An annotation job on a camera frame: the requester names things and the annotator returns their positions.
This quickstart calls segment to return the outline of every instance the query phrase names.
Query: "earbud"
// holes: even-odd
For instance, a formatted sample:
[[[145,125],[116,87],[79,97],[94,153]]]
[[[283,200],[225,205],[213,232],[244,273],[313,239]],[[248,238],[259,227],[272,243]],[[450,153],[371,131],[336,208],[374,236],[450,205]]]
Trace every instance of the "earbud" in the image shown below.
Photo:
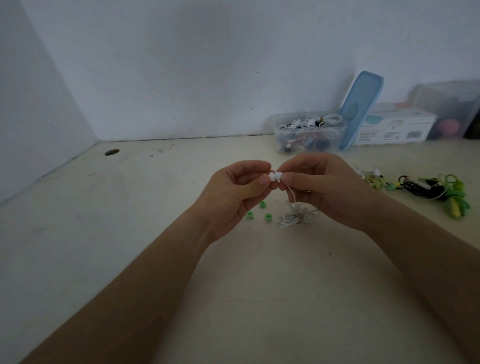
[[[270,180],[272,182],[277,181],[280,182],[280,179],[282,178],[282,172],[270,172],[268,176],[270,177]]]

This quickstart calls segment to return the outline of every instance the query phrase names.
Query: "clear plastic container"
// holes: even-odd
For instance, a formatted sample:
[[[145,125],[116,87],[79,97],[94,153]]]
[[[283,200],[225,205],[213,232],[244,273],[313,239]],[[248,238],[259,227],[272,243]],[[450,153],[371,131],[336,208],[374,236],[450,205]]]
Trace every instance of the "clear plastic container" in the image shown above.
[[[347,128],[344,120],[338,124],[328,126],[325,123],[319,128],[279,129],[281,125],[291,124],[296,119],[305,120],[307,116],[327,116],[332,114],[325,111],[291,112],[269,117],[273,124],[276,139],[276,149],[283,154],[300,152],[333,152],[340,149],[340,143]]]
[[[480,80],[420,85],[413,105],[438,115],[427,139],[461,138],[480,109]]]

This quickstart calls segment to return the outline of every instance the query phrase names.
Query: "pink round object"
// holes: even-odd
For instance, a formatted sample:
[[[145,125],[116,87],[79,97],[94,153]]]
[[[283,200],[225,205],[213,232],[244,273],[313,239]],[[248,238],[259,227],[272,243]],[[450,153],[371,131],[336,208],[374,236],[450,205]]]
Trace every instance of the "pink round object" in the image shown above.
[[[453,136],[460,130],[460,123],[455,119],[445,119],[438,122],[435,128],[441,131],[443,136]]]

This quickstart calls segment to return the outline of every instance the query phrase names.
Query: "plastic container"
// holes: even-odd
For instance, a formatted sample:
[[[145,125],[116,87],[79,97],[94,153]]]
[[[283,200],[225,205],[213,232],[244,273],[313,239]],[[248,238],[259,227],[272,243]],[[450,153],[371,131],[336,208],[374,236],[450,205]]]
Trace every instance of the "plastic container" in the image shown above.
[[[480,80],[420,85],[413,105],[438,115],[428,140],[461,138],[480,109]]]
[[[291,112],[269,117],[275,131],[276,149],[283,154],[296,154],[306,151],[331,152],[339,150],[347,123],[342,120],[338,124],[315,129],[280,130],[280,125],[291,124],[296,119],[305,120],[307,116],[327,116],[332,112]]]

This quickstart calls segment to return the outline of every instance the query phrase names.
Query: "barcode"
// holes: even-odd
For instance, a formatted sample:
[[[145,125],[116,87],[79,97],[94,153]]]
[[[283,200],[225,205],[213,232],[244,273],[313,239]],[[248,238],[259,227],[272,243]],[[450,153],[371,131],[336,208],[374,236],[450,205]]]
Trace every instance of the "barcode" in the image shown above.
[[[421,136],[421,131],[420,130],[417,130],[416,132],[409,132],[407,134],[407,139],[410,139],[410,138],[420,138]]]

